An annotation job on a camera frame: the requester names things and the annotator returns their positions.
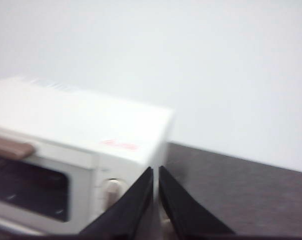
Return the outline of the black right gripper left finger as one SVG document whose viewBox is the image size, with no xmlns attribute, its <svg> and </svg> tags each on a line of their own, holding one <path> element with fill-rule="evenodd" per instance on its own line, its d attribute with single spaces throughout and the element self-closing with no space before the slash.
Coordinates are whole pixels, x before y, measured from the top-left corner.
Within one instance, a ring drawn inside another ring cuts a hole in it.
<svg viewBox="0 0 302 240">
<path fill-rule="evenodd" d="M 153 182 L 153 169 L 148 167 L 116 203 L 84 228 L 79 235 L 135 235 L 141 217 L 149 203 L 153 201 Z"/>
</svg>

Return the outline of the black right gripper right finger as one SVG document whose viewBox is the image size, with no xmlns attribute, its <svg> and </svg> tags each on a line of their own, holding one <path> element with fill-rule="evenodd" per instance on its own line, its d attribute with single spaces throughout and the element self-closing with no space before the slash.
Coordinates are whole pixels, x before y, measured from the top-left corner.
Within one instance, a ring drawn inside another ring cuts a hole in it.
<svg viewBox="0 0 302 240">
<path fill-rule="evenodd" d="M 235 231 L 198 203 L 164 166 L 159 167 L 159 194 L 177 235 L 235 235 Z"/>
</svg>

